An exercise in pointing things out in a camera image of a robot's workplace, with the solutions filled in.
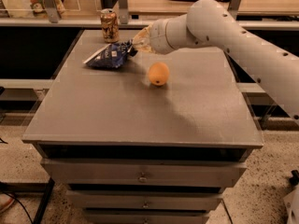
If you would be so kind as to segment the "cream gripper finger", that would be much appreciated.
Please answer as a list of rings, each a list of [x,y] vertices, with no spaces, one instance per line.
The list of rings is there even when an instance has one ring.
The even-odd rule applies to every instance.
[[[147,26],[134,36],[132,44],[137,51],[154,53],[154,49],[150,44],[150,28],[151,26]]]

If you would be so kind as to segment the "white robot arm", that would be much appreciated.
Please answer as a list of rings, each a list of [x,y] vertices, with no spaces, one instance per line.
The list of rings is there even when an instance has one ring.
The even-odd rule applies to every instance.
[[[133,38],[133,46],[156,54],[217,47],[299,122],[299,57],[241,27],[214,0],[199,0],[185,15],[155,21]]]

